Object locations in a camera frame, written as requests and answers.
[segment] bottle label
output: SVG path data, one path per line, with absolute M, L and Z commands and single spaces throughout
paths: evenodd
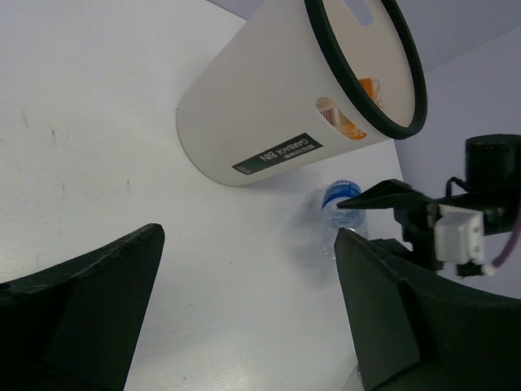
M 295 159 L 298 156 L 316 151 L 322 147 L 323 145 L 313 140 L 309 134 L 303 133 L 285 143 L 261 152 L 254 157 L 250 157 L 249 159 L 234 165 L 233 168 L 241 174 L 252 175 L 262 171 L 263 169 L 268 169 L 274 165 L 280 165 L 285 161 Z
M 360 194 L 361 188 L 355 182 L 345 180 L 337 181 L 327 188 L 324 200 L 322 201 L 322 207 L 324 208 L 336 198 L 354 198 Z

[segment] bin rim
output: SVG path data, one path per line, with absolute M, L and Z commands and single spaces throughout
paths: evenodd
M 309 21 L 322 53 L 337 82 L 353 106 L 380 133 L 403 140 L 417 134 L 427 119 L 427 86 L 422 62 L 409 26 L 395 0 L 380 0 L 389 14 L 404 48 L 414 85 L 414 114 L 408 126 L 397 124 L 373 102 L 349 66 L 327 16 L 324 0 L 304 0 Z

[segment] white garbage bin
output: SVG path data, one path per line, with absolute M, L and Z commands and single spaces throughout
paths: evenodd
M 182 96 L 194 165 L 241 186 L 416 134 L 427 115 L 418 52 L 394 0 L 267 0 Z

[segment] white surface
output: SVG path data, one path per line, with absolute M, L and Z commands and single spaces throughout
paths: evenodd
M 519 0 L 397 0 L 431 70 L 521 27 Z
M 371 3 L 374 23 L 370 27 L 361 27 L 341 0 L 328 0 L 326 5 L 357 77 L 377 78 L 385 114 L 408 126 L 415 109 L 412 77 L 381 2 Z M 331 126 L 317 110 L 317 100 L 323 97 L 332 99 L 367 137 L 352 140 Z M 387 139 L 359 113 L 336 81 L 302 0 L 269 0 L 257 11 L 182 96 L 177 129 L 194 164 L 209 178 L 231 186 Z M 304 132 L 323 147 L 251 175 L 233 168 Z
M 315 201 L 399 178 L 394 144 L 248 188 L 205 178 L 175 107 L 241 25 L 203 0 L 0 5 L 0 282 L 166 231 L 127 391 L 340 391 L 354 367 Z M 390 211 L 369 224 L 400 234 Z
M 441 197 L 452 176 L 465 177 L 465 140 L 483 134 L 521 134 L 521 29 L 427 73 L 429 115 L 422 132 L 396 143 L 406 182 Z M 485 238 L 486 259 L 492 260 L 510 234 Z M 463 280 L 473 288 L 521 298 L 521 247 L 493 279 Z M 453 268 L 447 270 L 458 282 Z

